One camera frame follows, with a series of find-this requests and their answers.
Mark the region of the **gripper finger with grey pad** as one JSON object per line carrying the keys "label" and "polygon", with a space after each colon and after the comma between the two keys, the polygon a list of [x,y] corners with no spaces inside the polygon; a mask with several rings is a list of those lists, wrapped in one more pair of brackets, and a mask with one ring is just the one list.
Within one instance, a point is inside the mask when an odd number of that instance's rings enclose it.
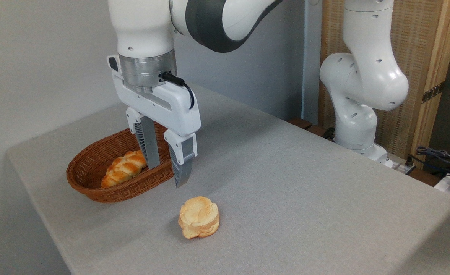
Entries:
{"label": "gripper finger with grey pad", "polygon": [[164,138],[169,146],[169,155],[171,157],[172,169],[176,187],[188,182],[193,158],[198,155],[195,133],[182,137],[171,130],[164,132]]}
{"label": "gripper finger with grey pad", "polygon": [[160,165],[160,158],[154,121],[131,107],[127,108],[126,116],[129,130],[136,136],[148,169],[157,167]]}

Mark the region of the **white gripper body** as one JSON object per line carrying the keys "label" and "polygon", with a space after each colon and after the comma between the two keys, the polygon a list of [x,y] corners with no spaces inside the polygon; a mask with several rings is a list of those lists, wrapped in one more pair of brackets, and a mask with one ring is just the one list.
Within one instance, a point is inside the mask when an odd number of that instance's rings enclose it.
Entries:
{"label": "white gripper body", "polygon": [[188,136],[200,129],[198,104],[195,102],[193,108],[190,108],[192,103],[187,88],[165,82],[163,85],[135,92],[125,86],[119,61],[117,56],[107,58],[116,93],[123,103],[180,136]]}

